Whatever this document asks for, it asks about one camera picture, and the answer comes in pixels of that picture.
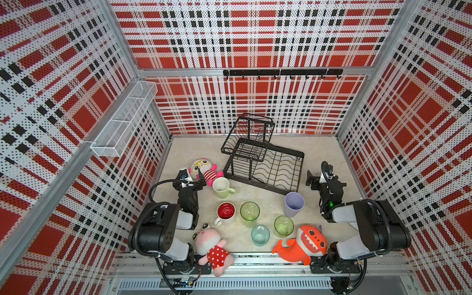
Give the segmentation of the lavender plastic cup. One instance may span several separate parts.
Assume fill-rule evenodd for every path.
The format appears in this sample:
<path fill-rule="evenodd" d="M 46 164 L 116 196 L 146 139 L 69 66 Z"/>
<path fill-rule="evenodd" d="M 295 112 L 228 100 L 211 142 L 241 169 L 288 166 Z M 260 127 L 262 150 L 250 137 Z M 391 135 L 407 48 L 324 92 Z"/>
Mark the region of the lavender plastic cup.
<path fill-rule="evenodd" d="M 284 200 L 284 215 L 292 218 L 300 212 L 305 205 L 303 196 L 297 192 L 289 192 L 285 195 Z"/>

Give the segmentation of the tall green glass cup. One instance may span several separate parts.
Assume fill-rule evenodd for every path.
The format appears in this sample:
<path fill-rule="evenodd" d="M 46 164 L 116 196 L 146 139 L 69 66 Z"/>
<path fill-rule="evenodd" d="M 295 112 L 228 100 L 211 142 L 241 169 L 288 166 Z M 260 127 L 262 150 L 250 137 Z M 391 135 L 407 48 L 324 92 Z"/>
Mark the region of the tall green glass cup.
<path fill-rule="evenodd" d="M 240 208 L 242 222 L 247 228 L 256 226 L 260 208 L 255 202 L 245 202 Z"/>

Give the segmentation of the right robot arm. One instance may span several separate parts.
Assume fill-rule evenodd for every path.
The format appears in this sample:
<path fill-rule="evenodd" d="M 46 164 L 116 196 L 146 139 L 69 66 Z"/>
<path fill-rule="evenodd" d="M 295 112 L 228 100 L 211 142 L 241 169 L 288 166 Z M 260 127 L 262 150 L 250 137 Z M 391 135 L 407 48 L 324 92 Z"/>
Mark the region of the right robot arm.
<path fill-rule="evenodd" d="M 345 241 L 333 242 L 318 263 L 335 274 L 360 269 L 357 261 L 389 254 L 411 246 L 411 235 L 393 207 L 386 200 L 342 201 L 346 183 L 339 181 L 331 168 L 320 176 L 307 172 L 306 186 L 318 191 L 321 216 L 329 223 L 348 223 L 357 233 Z"/>

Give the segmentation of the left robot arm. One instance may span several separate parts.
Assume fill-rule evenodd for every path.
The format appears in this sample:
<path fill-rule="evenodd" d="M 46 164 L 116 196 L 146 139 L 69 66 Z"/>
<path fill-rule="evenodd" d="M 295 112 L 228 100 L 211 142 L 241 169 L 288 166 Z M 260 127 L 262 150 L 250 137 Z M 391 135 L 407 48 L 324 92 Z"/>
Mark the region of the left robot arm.
<path fill-rule="evenodd" d="M 194 230 L 199 220 L 198 191 L 206 186 L 204 175 L 198 171 L 199 180 L 194 181 L 185 169 L 176 179 L 166 179 L 154 184 L 149 191 L 147 203 L 130 231 L 128 245 L 142 256 L 163 260 L 168 267 L 181 274 L 190 274 L 197 263 L 190 243 L 175 237 L 177 230 Z M 178 202 L 156 202 L 153 191 L 161 184 L 172 183 L 178 192 Z"/>

